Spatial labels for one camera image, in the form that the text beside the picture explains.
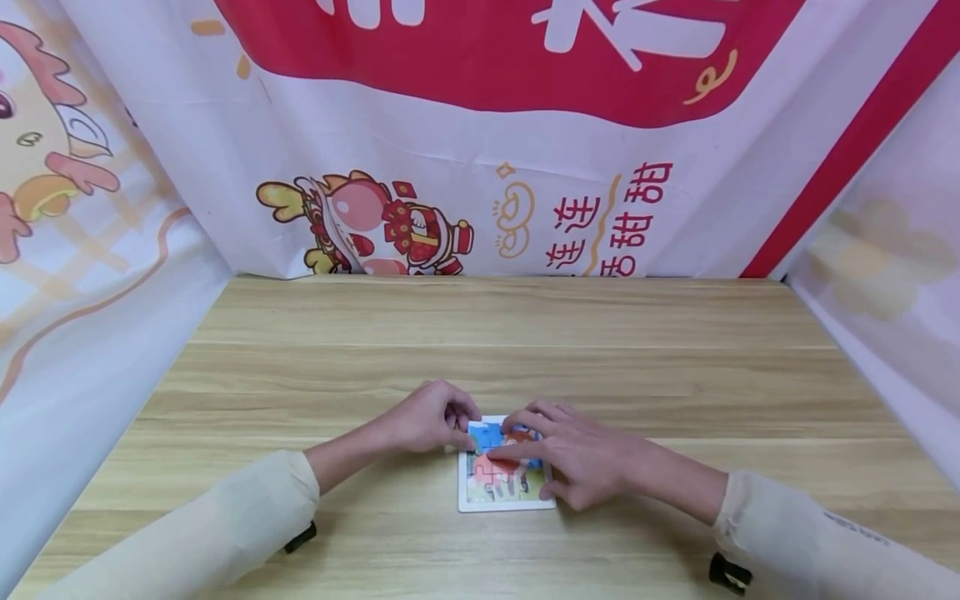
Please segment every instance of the wooden table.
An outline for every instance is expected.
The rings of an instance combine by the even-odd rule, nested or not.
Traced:
[[[785,287],[768,281],[234,280],[18,589],[30,597],[277,448],[341,434],[424,378],[488,414],[560,398],[752,468],[960,568],[960,501]],[[709,531],[652,502],[460,515],[452,455],[325,496],[319,536],[229,598],[732,598]]]

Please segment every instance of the colorful puzzle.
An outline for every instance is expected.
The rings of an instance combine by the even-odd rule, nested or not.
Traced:
[[[546,482],[543,461],[492,461],[487,452],[502,445],[523,444],[540,439],[540,434],[519,427],[506,434],[499,423],[471,423],[468,429],[476,452],[467,454],[468,502],[518,502],[540,499]]]

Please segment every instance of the white backdrop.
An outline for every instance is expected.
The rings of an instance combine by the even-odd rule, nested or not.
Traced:
[[[63,0],[228,262],[279,277],[769,272],[882,140],[825,162],[865,101],[909,108],[871,92],[935,4]]]
[[[231,272],[56,2],[0,5],[0,98],[5,598]]]
[[[790,284],[960,489],[960,60],[815,232]]]

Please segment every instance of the sleeve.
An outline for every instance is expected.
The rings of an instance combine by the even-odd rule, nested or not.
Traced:
[[[234,472],[39,597],[192,598],[227,586],[302,534],[319,500],[303,453],[277,452]]]
[[[731,473],[713,529],[726,556],[710,579],[748,598],[960,599],[960,575],[749,471]]]

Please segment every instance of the red stripe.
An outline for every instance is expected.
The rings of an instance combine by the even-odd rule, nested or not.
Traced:
[[[767,277],[960,52],[960,1],[939,0],[741,277]]]

